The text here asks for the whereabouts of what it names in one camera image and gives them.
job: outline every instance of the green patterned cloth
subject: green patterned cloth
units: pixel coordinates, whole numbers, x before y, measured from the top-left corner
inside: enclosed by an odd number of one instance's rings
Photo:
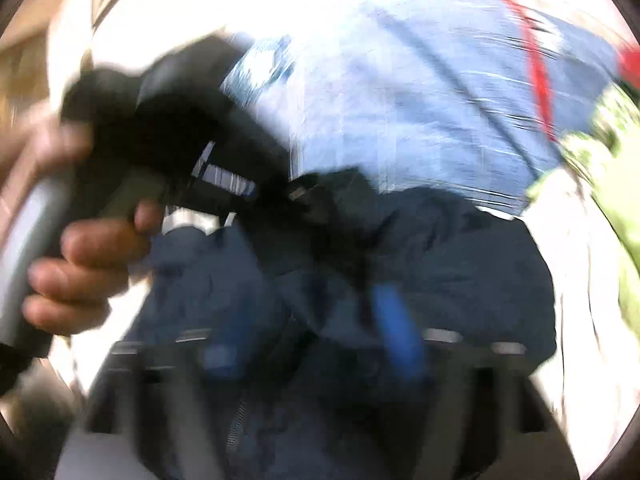
[[[560,146],[620,240],[620,309],[640,338],[640,110],[613,84],[596,104],[593,136],[572,132]]]

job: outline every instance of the red object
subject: red object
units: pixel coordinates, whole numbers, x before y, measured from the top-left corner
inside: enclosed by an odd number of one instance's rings
[[[620,53],[620,77],[640,90],[640,48],[628,47]]]
[[[503,1],[505,1],[522,20],[523,40],[527,53],[529,54],[530,76],[536,93],[538,113],[540,114],[540,120],[542,120],[542,126],[546,136],[552,142],[556,142],[556,136],[553,133],[551,125],[551,90],[549,86],[549,79],[546,75],[545,62],[542,59],[540,47],[538,46],[535,35],[533,34],[533,24],[522,6],[515,0]]]

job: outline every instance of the white fabric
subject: white fabric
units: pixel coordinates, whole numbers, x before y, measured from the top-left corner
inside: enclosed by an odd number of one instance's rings
[[[640,401],[640,346],[618,307],[618,240],[588,184],[565,168],[549,176],[522,219],[556,294],[558,351],[532,380],[585,479]]]

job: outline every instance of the clothing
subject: clothing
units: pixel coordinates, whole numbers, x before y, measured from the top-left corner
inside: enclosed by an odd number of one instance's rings
[[[415,351],[428,329],[519,343],[532,370],[554,353],[552,283],[519,220],[443,190],[380,195],[355,170],[292,189],[302,214],[258,202],[209,236],[158,237],[154,288],[127,335],[210,328],[202,364],[235,478],[394,478],[371,425],[399,405],[405,455],[417,452],[438,362]]]
[[[556,297],[558,350],[532,380],[586,479],[640,401],[640,344],[618,308],[620,243],[590,185],[570,168],[554,170],[532,190],[522,221],[549,266]]]
[[[593,137],[567,136],[562,154],[592,186],[592,196],[620,240],[620,309],[640,337],[640,110],[612,85],[598,102]]]
[[[584,130],[616,73],[615,50],[531,14],[553,133]],[[442,187],[519,214],[526,189],[560,164],[522,24],[502,0],[364,0],[330,27],[293,38],[287,76],[250,94],[258,120],[296,149],[293,176],[358,165],[380,191]],[[251,59],[238,70],[250,72]],[[248,102],[244,87],[231,93]]]

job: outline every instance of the person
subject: person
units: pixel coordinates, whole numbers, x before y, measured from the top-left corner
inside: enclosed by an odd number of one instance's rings
[[[85,124],[61,124],[46,107],[36,106],[7,132],[0,132],[0,248],[36,181],[91,152]],[[34,326],[70,335],[100,325],[109,313],[107,298],[126,290],[127,265],[143,258],[149,237],[160,231],[163,212],[143,201],[134,221],[90,219],[62,234],[63,258],[41,258],[30,268],[35,294],[23,304]]]

